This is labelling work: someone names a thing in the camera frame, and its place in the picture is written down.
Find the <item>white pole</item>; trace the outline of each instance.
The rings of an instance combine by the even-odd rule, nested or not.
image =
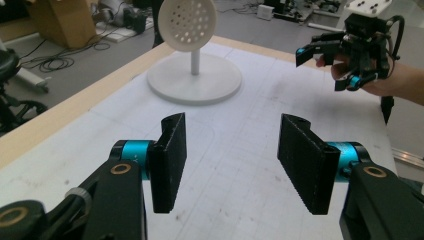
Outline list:
[[[191,52],[191,74],[193,76],[199,75],[200,65],[200,49]]]

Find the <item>chair seat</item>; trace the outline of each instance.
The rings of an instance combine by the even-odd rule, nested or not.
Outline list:
[[[21,69],[21,64],[15,51],[0,50],[0,84],[7,83],[11,77],[19,72],[19,69]]]

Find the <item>blue joint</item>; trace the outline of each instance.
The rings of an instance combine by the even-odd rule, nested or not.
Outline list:
[[[356,88],[358,86],[359,81],[361,81],[361,78],[358,76],[353,76],[350,78],[349,85],[353,88]]]
[[[359,157],[355,148],[348,142],[327,142],[327,144],[340,150],[335,181],[348,182],[352,168],[359,163]]]
[[[150,140],[128,140],[122,150],[121,159],[137,162],[141,166],[141,179],[149,180],[147,173],[147,149]]]

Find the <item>floor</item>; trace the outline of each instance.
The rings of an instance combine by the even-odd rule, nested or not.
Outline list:
[[[281,19],[270,21],[258,19],[254,9],[244,8],[246,2],[240,0],[215,0],[218,22],[215,35],[256,44],[280,51],[294,53],[297,48],[306,45],[314,35],[326,32],[308,27],[308,23],[317,23],[336,27],[338,18],[312,14],[303,23],[294,23]],[[424,10],[421,1],[394,0],[382,18],[402,15],[406,19],[406,28],[400,48],[401,62],[418,68],[424,68]],[[14,79],[6,86],[8,94],[19,99],[32,99],[45,103],[50,108],[81,91],[95,81],[108,75],[129,61],[149,51],[153,45],[153,29],[148,29],[138,36],[114,43],[102,41],[107,45],[99,45],[97,49],[68,56],[71,66],[59,71],[45,72],[38,67],[29,69],[48,82],[49,93],[35,89],[27,83]],[[20,56],[34,50],[43,39],[37,34],[6,43],[15,49]],[[51,56],[63,49],[51,42],[44,42],[23,62],[35,57]],[[424,156],[424,108],[416,104],[396,99],[391,119],[387,126],[392,147]]]

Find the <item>table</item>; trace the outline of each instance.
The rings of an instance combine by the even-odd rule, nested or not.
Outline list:
[[[342,239],[347,184],[335,185],[327,216],[309,214],[276,157],[280,116],[311,121],[324,141],[360,142],[395,171],[379,98],[334,92],[328,71],[295,68],[292,54],[219,37],[202,52],[239,67],[237,94],[208,106],[156,96],[146,70],[182,54],[163,44],[0,138],[0,206],[37,199],[51,210],[117,140],[156,140],[162,118],[185,112],[188,157],[169,215],[153,213],[143,182],[149,239]]]

